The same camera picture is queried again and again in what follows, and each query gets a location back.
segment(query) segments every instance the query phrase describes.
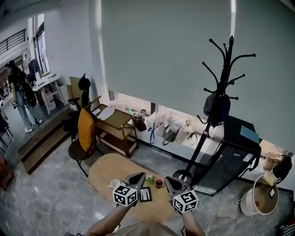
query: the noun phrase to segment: white bucket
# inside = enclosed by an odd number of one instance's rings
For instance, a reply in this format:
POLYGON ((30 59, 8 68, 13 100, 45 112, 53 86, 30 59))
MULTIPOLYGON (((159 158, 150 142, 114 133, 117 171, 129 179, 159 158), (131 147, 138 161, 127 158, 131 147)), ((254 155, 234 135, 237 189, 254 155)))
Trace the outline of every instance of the white bucket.
POLYGON ((277 185, 269 186, 260 176, 253 188, 244 193, 241 200, 241 211, 246 216, 255 214, 268 215, 274 211, 278 203, 277 185))

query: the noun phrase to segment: white cup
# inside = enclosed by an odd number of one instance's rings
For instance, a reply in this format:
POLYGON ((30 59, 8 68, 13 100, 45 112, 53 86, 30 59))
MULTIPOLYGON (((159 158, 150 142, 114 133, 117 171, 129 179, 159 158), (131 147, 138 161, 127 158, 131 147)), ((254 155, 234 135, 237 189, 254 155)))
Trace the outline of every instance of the white cup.
POLYGON ((121 181, 120 180, 113 179, 111 181, 111 185, 109 185, 108 187, 111 188, 111 189, 115 189, 115 188, 119 187, 120 184, 121 184, 121 181))

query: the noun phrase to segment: woman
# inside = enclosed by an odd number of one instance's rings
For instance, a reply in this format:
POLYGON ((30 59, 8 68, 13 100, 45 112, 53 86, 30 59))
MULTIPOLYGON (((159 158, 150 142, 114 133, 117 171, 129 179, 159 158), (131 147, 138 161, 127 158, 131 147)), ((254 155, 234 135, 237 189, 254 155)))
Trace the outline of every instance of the woman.
POLYGON ((29 112, 32 114, 36 122, 39 124, 43 122, 41 116, 36 112, 35 108, 32 107, 25 98, 24 90, 19 81, 22 81, 25 75, 18 67, 15 66, 14 61, 11 60, 6 64, 8 70, 8 82, 12 88, 12 105, 15 109, 18 108, 18 112, 24 122, 26 133, 33 131, 33 125, 29 120, 28 114, 25 108, 28 108, 29 112))

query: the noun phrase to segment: coat rack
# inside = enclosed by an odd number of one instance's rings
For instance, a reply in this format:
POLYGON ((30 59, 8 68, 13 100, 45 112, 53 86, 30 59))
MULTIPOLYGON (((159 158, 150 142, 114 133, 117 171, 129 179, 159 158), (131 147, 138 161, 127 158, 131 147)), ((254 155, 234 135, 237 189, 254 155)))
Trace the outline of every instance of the coat rack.
POLYGON ((199 155, 200 150, 201 150, 202 146, 204 145, 204 142, 205 142, 206 138, 208 137, 210 126, 215 127, 215 126, 221 125, 219 117, 220 117, 220 113, 221 113, 221 109, 222 109, 221 105, 222 105, 222 102, 224 101, 224 97, 229 98, 229 99, 235 99, 235 100, 239 99, 238 97, 229 97, 225 93, 225 90, 226 90, 227 86, 233 85, 233 84, 235 84, 236 80, 238 80, 238 79, 240 79, 242 77, 245 77, 245 74, 242 74, 241 76, 228 81, 232 65, 239 58, 242 58, 242 57, 255 57, 256 56, 255 54, 241 55, 241 56, 238 56, 238 57, 234 58, 231 61, 232 47, 234 45, 234 37, 233 36, 230 37, 230 42, 229 42, 229 48, 228 49, 226 47, 226 44, 225 43, 223 44, 225 53, 212 39, 209 39, 209 42, 213 43, 214 46, 217 47, 219 49, 219 51, 222 53, 222 56, 223 56, 223 69, 222 69, 222 73, 221 73, 220 82, 218 82, 218 80, 216 78, 216 75, 213 73, 213 71, 205 64, 205 62, 202 62, 202 64, 211 72, 211 74, 215 78, 217 89, 215 91, 211 91, 211 90, 208 90, 207 88, 204 88, 204 91, 209 92, 211 94, 215 94, 215 98, 214 98, 214 101, 213 101, 213 104, 212 104, 212 107, 211 107, 211 110, 210 110, 208 120, 204 123, 200 119, 200 117, 197 116, 198 119, 203 124, 207 124, 207 126, 203 131, 203 134, 202 134, 202 136, 201 136, 201 138, 199 140, 197 148, 196 148, 196 150, 195 150, 195 152, 194 152, 194 154, 193 154, 187 168, 185 170, 176 171, 173 174, 174 177, 177 177, 177 178, 182 179, 183 181, 185 181, 187 185, 190 185, 192 183, 192 175, 190 174, 189 170, 192 168, 193 164, 195 163, 195 160, 196 160, 197 156, 199 155))

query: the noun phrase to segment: sneaker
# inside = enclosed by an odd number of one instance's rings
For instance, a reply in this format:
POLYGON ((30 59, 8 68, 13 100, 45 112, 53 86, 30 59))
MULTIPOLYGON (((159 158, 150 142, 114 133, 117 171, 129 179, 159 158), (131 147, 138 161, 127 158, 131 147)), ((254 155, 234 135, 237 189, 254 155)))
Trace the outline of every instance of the sneaker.
POLYGON ((31 128, 29 128, 29 129, 27 129, 27 128, 24 128, 24 131, 26 132, 26 133, 30 133, 30 132, 32 132, 33 131, 33 128, 31 127, 31 128))

